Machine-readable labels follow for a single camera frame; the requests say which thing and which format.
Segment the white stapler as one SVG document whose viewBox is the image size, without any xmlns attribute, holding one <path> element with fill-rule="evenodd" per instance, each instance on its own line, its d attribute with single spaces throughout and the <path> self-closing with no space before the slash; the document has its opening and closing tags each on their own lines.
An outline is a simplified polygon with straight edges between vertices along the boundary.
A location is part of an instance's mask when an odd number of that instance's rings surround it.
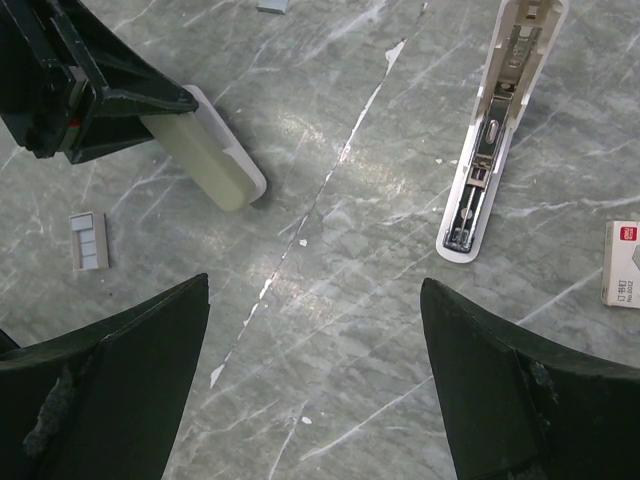
<svg viewBox="0 0 640 480">
<path fill-rule="evenodd" d="M 566 1 L 501 3 L 474 110 L 437 235 L 438 254 L 466 264 L 478 255 L 512 137 L 561 29 Z M 146 115 L 142 125 L 224 211 L 260 199 L 267 181 L 201 89 L 184 114 Z"/>
</svg>

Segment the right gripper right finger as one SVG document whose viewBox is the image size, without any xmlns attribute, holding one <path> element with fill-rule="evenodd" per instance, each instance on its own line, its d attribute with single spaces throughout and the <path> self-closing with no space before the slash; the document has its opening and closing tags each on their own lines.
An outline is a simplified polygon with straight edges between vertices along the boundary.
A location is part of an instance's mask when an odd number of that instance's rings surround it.
<svg viewBox="0 0 640 480">
<path fill-rule="evenodd" d="M 639 371 L 424 280 L 420 307 L 459 479 L 636 479 Z"/>
</svg>

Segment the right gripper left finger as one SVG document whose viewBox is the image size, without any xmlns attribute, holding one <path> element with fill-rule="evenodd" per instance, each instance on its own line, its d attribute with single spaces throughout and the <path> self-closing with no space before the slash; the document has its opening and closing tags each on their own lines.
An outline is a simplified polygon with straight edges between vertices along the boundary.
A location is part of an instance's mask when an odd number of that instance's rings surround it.
<svg viewBox="0 0 640 480">
<path fill-rule="evenodd" d="M 161 478 L 208 318 L 201 273 L 45 342 L 2 334 L 2 478 Z"/>
</svg>

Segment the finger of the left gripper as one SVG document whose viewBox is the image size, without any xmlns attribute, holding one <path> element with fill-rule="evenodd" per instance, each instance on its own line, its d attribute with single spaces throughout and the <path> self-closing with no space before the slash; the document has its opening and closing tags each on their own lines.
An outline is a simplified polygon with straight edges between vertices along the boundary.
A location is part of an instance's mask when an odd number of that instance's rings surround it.
<svg viewBox="0 0 640 480">
<path fill-rule="evenodd" d="M 56 32 L 80 83 L 58 150 L 72 164 L 150 141 L 145 116 L 191 113 L 198 102 L 128 47 L 80 1 L 50 3 Z"/>
</svg>

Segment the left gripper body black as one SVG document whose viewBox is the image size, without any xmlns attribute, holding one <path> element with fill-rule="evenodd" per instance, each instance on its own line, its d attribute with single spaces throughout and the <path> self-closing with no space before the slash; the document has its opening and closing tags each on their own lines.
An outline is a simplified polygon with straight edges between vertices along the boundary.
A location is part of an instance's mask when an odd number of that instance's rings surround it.
<svg viewBox="0 0 640 480">
<path fill-rule="evenodd" d="M 37 158 L 95 158 L 86 141 L 89 75 L 71 50 L 94 19 L 82 1 L 1 3 L 1 119 Z"/>
</svg>

